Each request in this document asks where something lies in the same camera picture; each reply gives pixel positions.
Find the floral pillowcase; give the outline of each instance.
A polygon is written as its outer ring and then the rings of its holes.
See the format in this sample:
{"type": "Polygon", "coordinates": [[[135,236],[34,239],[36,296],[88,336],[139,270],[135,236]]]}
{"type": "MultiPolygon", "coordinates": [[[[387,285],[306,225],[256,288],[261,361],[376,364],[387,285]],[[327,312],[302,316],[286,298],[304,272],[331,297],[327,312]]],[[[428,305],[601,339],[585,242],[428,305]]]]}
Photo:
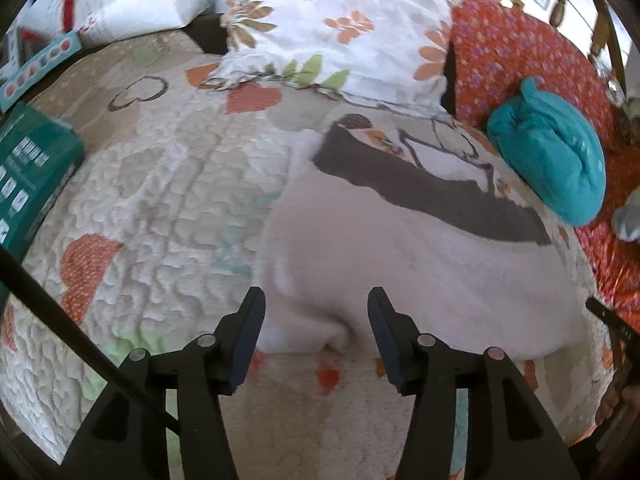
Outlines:
{"type": "Polygon", "coordinates": [[[438,111],[461,0],[227,0],[219,89],[261,76],[415,115],[438,111]]]}

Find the teal cloth bundle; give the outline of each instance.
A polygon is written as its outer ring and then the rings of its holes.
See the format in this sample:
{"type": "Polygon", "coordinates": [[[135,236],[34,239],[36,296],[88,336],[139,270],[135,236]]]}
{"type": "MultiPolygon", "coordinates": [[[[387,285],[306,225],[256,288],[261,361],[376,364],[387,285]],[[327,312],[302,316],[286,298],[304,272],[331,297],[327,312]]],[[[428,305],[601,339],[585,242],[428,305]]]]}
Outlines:
{"type": "Polygon", "coordinates": [[[538,90],[534,78],[520,92],[489,117],[489,140],[558,216],[587,224],[600,211],[606,186],[596,132],[564,99],[538,90]]]}

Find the white plastic bag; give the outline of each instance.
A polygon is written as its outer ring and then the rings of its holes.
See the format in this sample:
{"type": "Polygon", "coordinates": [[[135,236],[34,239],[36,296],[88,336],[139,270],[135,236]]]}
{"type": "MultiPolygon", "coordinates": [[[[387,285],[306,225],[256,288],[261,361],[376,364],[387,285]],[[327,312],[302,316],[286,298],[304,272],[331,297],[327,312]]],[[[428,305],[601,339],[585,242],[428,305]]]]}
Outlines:
{"type": "Polygon", "coordinates": [[[208,0],[37,0],[21,25],[48,39],[78,31],[84,46],[97,46],[187,25],[208,0]]]}

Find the box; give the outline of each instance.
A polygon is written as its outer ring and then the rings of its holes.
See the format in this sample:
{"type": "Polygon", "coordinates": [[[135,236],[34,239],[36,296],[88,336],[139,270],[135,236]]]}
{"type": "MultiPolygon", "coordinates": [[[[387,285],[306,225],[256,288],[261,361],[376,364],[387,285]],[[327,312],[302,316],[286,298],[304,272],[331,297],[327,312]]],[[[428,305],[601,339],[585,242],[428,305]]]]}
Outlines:
{"type": "MultiPolygon", "coordinates": [[[[83,159],[68,124],[27,104],[18,103],[0,128],[0,244],[19,262],[83,159]]],[[[0,313],[6,297],[0,283],[0,313]]]]}
{"type": "Polygon", "coordinates": [[[0,87],[0,110],[6,112],[24,95],[24,93],[40,81],[47,73],[82,50],[78,34],[70,32],[56,38],[51,44],[22,65],[0,87]]]}

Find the black rod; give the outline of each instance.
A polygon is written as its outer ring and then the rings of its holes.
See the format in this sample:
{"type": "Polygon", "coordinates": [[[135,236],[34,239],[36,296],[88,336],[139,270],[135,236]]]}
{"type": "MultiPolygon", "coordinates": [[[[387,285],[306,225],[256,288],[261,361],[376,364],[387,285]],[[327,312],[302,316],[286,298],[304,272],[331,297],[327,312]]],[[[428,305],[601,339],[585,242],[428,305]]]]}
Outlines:
{"type": "Polygon", "coordinates": [[[9,467],[16,480],[42,480],[31,468],[22,455],[15,449],[9,435],[6,434],[2,422],[0,422],[0,472],[6,473],[9,467]]]}
{"type": "Polygon", "coordinates": [[[80,330],[56,300],[47,294],[47,291],[2,246],[0,281],[100,377],[161,420],[169,430],[180,435],[180,422],[158,406],[145,390],[121,374],[118,367],[80,330]]]}

